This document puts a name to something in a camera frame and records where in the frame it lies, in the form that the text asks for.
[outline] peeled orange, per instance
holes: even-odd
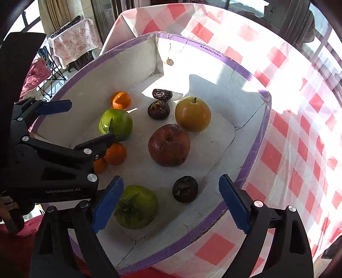
[[[131,105],[131,97],[126,92],[117,92],[112,101],[112,106],[115,109],[126,110]]]

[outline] green fruit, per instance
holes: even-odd
[[[157,213],[155,193],[140,185],[129,185],[123,190],[114,216],[122,227],[137,230],[150,224]]]
[[[125,110],[108,109],[103,113],[98,129],[104,134],[113,133],[115,143],[126,140],[132,133],[133,121]]]

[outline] tablecloth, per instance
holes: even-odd
[[[83,19],[54,38],[49,38],[53,58],[57,58],[63,69],[86,52],[102,47],[97,28],[91,19]]]
[[[315,261],[342,234],[342,109],[320,73],[265,27],[193,3],[124,11],[102,53],[152,31],[178,34],[215,48],[270,92],[271,118],[256,162],[244,184],[239,177],[234,179],[254,200],[275,208],[290,204],[297,208]],[[269,230],[253,274],[265,264],[273,233]],[[200,239],[153,267],[175,277],[221,277],[244,236],[227,212]]]

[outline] red fabric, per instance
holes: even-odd
[[[0,224],[0,257],[6,258],[16,267],[16,271],[21,277],[29,278],[31,253],[43,215],[34,217],[25,223],[25,227],[15,236],[10,235],[4,224]],[[91,276],[86,264],[77,256],[76,262],[82,273]],[[172,278],[173,276],[164,274],[151,267],[141,271],[123,275],[124,278]]]
[[[34,60],[25,78],[25,83],[20,93],[20,98],[22,98],[28,91],[36,88],[45,79],[50,77],[50,75],[51,75],[51,71],[49,71],[46,68],[43,58],[38,58]]]

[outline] apple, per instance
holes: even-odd
[[[186,97],[176,106],[176,122],[188,131],[199,132],[210,124],[211,112],[208,105],[197,97]]]
[[[189,133],[179,125],[164,125],[150,137],[148,151],[152,159],[160,166],[182,165],[190,151]]]
[[[122,142],[131,135],[133,120],[125,110],[108,109],[103,113],[98,129],[103,135],[113,133],[115,143]]]

